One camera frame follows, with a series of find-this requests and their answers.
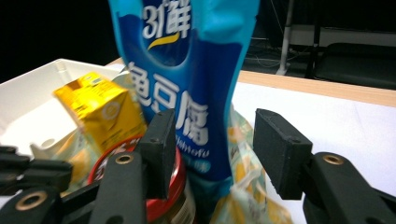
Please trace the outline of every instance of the red jar lid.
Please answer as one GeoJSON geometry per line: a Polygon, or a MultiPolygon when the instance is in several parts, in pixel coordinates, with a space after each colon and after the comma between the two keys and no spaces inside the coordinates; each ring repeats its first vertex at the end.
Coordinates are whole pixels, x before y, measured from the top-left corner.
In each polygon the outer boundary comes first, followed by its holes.
{"type": "MultiPolygon", "coordinates": [[[[106,161],[110,156],[123,151],[133,151],[140,138],[141,136],[137,136],[135,138],[125,140],[106,151],[93,166],[88,177],[88,184],[102,178],[103,173],[105,172],[106,161]]],[[[178,148],[176,148],[175,166],[174,172],[171,176],[168,199],[150,199],[146,201],[148,222],[154,221],[163,216],[175,204],[177,198],[184,190],[185,183],[186,169],[184,167],[183,160],[181,159],[181,154],[178,148]]]]}

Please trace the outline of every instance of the printed logo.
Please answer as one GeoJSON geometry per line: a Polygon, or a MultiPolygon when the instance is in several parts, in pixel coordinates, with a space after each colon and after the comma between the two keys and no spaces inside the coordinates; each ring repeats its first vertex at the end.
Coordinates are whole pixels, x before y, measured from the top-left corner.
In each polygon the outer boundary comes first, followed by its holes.
{"type": "Polygon", "coordinates": [[[157,0],[157,5],[153,0],[145,2],[142,36],[148,41],[147,50],[165,64],[181,63],[187,55],[191,29],[190,0],[157,0]]]}
{"type": "Polygon", "coordinates": [[[107,103],[102,110],[104,119],[114,119],[120,113],[120,104],[118,102],[107,103]]]}

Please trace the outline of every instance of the yellow packaging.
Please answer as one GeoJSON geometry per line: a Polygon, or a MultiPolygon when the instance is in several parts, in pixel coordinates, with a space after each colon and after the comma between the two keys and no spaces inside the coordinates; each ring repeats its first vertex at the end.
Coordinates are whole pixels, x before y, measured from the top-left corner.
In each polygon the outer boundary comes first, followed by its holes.
{"type": "Polygon", "coordinates": [[[54,94],[99,154],[147,129],[129,91],[95,72],[64,85],[54,94]]]}

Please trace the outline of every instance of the blue package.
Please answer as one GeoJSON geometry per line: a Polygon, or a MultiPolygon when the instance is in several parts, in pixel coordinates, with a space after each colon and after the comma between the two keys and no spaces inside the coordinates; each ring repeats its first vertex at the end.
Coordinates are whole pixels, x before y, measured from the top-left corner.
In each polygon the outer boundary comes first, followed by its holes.
{"type": "Polygon", "coordinates": [[[119,54],[146,121],[167,108],[176,110],[177,147],[195,198],[216,203],[233,184],[228,118],[259,0],[109,4],[119,54]]]}

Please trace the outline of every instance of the black chair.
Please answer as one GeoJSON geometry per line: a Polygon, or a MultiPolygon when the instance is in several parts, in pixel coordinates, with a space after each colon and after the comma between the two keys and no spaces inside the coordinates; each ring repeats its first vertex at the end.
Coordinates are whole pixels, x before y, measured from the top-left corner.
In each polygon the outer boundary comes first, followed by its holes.
{"type": "Polygon", "coordinates": [[[396,34],[395,2],[314,0],[314,44],[305,77],[396,90],[396,48],[381,43],[319,46],[322,28],[396,34]]]}

